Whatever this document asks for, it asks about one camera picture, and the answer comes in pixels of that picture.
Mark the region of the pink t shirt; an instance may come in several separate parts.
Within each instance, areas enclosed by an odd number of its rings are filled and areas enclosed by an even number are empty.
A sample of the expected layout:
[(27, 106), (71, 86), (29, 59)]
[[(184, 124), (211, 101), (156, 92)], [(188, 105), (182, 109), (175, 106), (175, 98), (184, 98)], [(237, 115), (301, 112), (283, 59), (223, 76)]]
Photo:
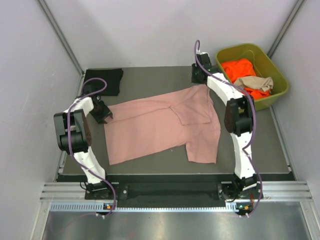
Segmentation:
[(110, 165), (184, 145), (187, 159), (217, 162), (221, 125), (210, 89), (183, 90), (111, 105), (104, 125)]

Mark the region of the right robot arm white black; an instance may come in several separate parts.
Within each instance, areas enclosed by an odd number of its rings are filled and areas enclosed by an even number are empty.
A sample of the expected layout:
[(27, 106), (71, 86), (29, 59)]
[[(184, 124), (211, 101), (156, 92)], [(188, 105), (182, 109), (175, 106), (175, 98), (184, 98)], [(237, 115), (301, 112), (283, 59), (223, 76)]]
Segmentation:
[(233, 192), (231, 197), (245, 198), (257, 186), (257, 174), (252, 164), (251, 143), (254, 133), (254, 113), (251, 96), (224, 79), (220, 73), (212, 73), (209, 54), (195, 50), (192, 80), (204, 83), (215, 92), (225, 105), (224, 126), (230, 133), (235, 155)]

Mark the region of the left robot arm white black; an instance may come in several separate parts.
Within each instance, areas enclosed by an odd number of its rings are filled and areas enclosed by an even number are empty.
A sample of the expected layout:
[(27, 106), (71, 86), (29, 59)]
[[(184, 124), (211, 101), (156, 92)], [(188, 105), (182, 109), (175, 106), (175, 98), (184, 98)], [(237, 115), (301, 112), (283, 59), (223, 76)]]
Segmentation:
[(83, 87), (82, 95), (67, 110), (53, 116), (59, 149), (71, 156), (84, 171), (87, 178), (86, 192), (98, 194), (105, 199), (113, 194), (114, 187), (107, 182), (107, 173), (92, 149), (93, 140), (87, 116), (92, 115), (98, 124), (104, 124), (107, 117), (113, 116), (99, 96), (106, 88), (104, 86), (100, 90), (93, 90), (92, 87)]

